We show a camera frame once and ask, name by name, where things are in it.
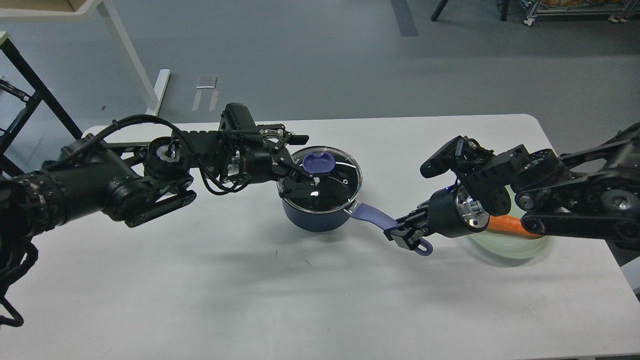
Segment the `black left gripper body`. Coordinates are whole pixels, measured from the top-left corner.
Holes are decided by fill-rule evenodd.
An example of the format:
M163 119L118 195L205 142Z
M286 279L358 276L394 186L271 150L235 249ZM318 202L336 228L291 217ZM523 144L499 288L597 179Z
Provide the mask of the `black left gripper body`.
M220 125L224 163L220 182L240 187L250 183L277 182L291 174L291 156L286 149L293 133L283 125L256 125L233 129Z

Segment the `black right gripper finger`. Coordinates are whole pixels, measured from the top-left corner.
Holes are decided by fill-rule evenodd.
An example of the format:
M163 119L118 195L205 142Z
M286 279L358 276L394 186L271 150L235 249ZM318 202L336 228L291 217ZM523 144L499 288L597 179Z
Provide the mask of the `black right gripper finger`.
M425 231L418 228L393 227L384 230L389 241L395 242L400 248L410 251L432 251L434 247L424 239Z
M414 209L396 221L395 229L407 236L430 236L432 234L428 209Z

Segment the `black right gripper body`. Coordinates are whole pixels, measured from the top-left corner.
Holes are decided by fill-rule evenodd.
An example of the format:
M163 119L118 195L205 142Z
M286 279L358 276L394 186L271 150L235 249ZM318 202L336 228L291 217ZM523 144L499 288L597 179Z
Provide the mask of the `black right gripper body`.
M490 215L463 186L440 189L420 204L427 219L423 235L440 234L454 239L480 233L489 226Z

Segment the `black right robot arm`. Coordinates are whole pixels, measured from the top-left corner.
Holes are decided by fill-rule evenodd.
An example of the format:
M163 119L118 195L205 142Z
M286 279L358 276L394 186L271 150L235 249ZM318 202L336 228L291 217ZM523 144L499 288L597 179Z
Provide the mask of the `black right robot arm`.
M639 243L639 125L581 152L528 152L524 145L494 153L456 136L420 167L434 178L447 171L454 184L440 189L384 230L400 248L432 253L426 237L450 239L487 230L512 205L525 234Z

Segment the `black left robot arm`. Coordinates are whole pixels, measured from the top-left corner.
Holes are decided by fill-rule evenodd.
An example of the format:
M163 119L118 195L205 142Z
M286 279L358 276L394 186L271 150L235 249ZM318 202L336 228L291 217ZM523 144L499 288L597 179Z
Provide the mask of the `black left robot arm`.
M309 137L283 124L254 122L244 104L230 103L217 130L187 131L156 115L114 121L61 150L41 169L1 180L1 324L25 321L7 300L8 289L38 260L33 237L102 212L130 228L186 207L196 169L214 195L238 193L254 183L279 182L280 196L314 191L326 170L295 164L288 145Z

